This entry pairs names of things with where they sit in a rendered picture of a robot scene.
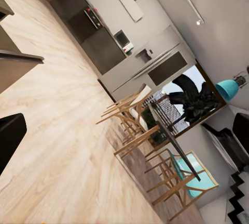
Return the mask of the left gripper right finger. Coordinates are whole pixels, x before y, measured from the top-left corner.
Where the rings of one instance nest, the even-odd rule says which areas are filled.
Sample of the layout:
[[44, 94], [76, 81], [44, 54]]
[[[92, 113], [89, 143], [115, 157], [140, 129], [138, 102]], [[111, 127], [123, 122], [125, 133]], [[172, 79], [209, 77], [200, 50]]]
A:
[[249, 155], [249, 115], [237, 113], [232, 130]]

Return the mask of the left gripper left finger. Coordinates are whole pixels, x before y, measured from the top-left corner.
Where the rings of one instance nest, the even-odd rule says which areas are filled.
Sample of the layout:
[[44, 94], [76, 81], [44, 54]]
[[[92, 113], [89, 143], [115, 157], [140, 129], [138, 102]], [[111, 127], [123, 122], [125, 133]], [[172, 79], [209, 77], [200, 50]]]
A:
[[0, 118], [0, 175], [27, 133], [22, 113]]

